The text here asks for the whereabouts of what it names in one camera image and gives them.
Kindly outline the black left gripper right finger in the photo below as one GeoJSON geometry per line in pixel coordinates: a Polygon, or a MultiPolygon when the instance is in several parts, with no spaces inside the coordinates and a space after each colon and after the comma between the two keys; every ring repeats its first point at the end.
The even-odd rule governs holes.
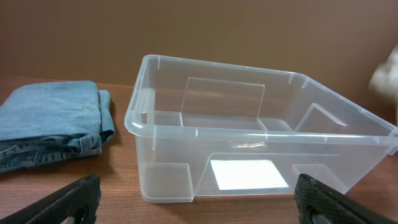
{"type": "Polygon", "coordinates": [[[300,224],[397,224],[308,174],[300,174],[294,191],[300,224]]]}

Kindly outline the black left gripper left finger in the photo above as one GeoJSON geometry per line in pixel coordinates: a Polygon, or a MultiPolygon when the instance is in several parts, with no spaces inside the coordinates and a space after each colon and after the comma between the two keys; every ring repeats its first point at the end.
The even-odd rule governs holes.
{"type": "Polygon", "coordinates": [[[1,219],[1,223],[94,224],[101,199],[100,177],[90,174],[80,178],[35,203],[1,219]]]}

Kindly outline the cream cloth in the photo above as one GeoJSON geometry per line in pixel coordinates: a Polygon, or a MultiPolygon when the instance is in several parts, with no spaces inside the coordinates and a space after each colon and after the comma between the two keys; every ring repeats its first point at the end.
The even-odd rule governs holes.
{"type": "Polygon", "coordinates": [[[387,60],[378,65],[369,81],[369,89],[394,106],[397,118],[397,45],[387,60]]]}

